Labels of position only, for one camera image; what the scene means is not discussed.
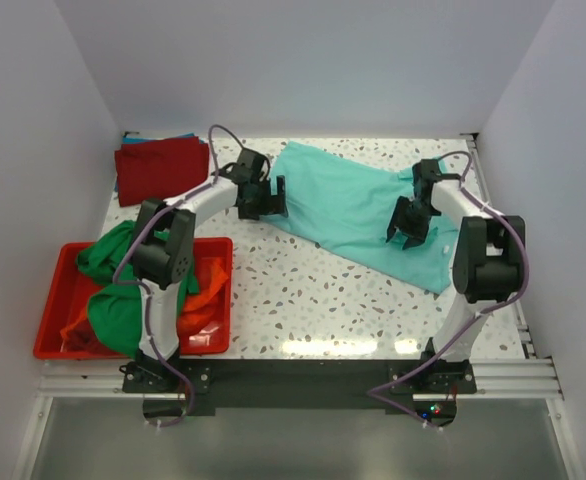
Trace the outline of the red plastic bin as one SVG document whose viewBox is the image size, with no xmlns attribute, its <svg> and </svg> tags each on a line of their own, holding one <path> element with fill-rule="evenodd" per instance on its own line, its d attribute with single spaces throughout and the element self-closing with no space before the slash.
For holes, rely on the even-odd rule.
<svg viewBox="0 0 586 480">
<path fill-rule="evenodd" d="M 35 339 L 33 355 L 40 360 L 106 360 L 121 359 L 113 351 L 102 354 L 72 350 L 63 340 L 61 331 L 76 320 L 93 294 L 101 287 L 81 274 L 76 266 L 80 251 L 89 242 L 64 245 L 59 253 L 42 320 Z M 230 344 L 231 297 L 233 284 L 228 280 L 219 294 L 211 321 L 198 334 L 180 340 L 181 354 L 213 355 L 227 351 Z"/>
</svg>

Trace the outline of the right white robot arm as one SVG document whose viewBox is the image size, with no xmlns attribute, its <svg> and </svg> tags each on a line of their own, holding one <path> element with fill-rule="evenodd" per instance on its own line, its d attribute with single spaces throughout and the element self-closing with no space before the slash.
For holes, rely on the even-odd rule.
<svg viewBox="0 0 586 480">
<path fill-rule="evenodd" d="M 464 186 L 467 173 L 445 173 L 438 159 L 423 159 L 412 167 L 413 196 L 396 201 L 386 240 L 401 234 L 405 250 L 426 242 L 435 216 L 447 217 L 457 228 L 452 264 L 456 296 L 420 364 L 389 382 L 389 388 L 422 382 L 431 373 L 453 370 L 465 375 L 472 347 L 489 315 L 516 302 L 528 286 L 524 219 L 479 200 Z"/>
</svg>

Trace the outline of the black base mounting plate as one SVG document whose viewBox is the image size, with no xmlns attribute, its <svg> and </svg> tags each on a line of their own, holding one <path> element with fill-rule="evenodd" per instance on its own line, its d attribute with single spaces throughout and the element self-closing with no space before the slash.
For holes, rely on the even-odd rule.
<svg viewBox="0 0 586 480">
<path fill-rule="evenodd" d="M 181 359 L 121 366 L 124 393 L 144 397 L 147 419 L 219 409 L 388 409 L 397 402 L 427 420 L 452 420 L 456 397 L 477 391 L 469 361 L 439 360 L 417 375 L 417 360 Z"/>
</svg>

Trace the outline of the teal t shirt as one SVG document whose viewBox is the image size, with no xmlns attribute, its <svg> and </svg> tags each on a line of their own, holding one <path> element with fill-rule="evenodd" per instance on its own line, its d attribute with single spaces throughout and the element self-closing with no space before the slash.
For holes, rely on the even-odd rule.
<svg viewBox="0 0 586 480">
<path fill-rule="evenodd" d="M 387 238 L 397 199 L 413 193 L 409 168 L 387 171 L 291 142 L 272 174 L 285 179 L 288 215 L 264 221 L 323 249 L 412 286 L 440 294 L 451 284 L 449 265 L 457 228 L 431 220 L 424 244 L 406 249 L 407 237 Z"/>
</svg>

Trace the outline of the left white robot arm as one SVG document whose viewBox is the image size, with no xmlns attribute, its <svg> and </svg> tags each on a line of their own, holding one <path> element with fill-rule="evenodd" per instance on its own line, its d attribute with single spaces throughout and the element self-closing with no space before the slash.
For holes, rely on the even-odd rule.
<svg viewBox="0 0 586 480">
<path fill-rule="evenodd" d="M 241 220 L 288 215 L 286 180 L 270 177 L 270 160 L 243 148 L 237 160 L 217 166 L 209 180 L 179 196 L 141 205 L 123 262 L 133 268 L 141 294 L 141 339 L 123 371 L 128 382 L 157 392 L 189 384 L 179 369 L 179 287 L 193 263 L 195 229 L 235 207 Z"/>
</svg>

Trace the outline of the orange t shirt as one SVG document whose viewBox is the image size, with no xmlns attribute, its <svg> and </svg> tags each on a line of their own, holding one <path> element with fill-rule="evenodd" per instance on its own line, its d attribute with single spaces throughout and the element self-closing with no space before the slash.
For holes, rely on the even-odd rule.
<svg viewBox="0 0 586 480">
<path fill-rule="evenodd" d="M 221 289 L 228 280 L 228 269 L 219 257 L 204 257 L 195 264 L 195 269 L 179 287 L 179 340 L 198 334 L 211 321 Z M 61 335 L 72 350 L 97 354 L 112 351 L 102 345 L 94 334 L 87 317 L 87 304 L 79 317 L 62 329 Z"/>
</svg>

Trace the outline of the green t shirt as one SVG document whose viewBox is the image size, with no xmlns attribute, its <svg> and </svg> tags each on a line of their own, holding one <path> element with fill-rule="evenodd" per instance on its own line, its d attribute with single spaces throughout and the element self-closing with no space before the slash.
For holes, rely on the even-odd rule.
<svg viewBox="0 0 586 480">
<path fill-rule="evenodd" d="M 87 303 L 94 334 L 102 345 L 130 358 L 142 336 L 141 293 L 130 283 L 134 279 L 130 265 L 122 271 L 119 284 L 112 278 L 129 249 L 134 228 L 134 221 L 122 221 L 76 257 L 79 272 L 102 286 Z"/>
</svg>

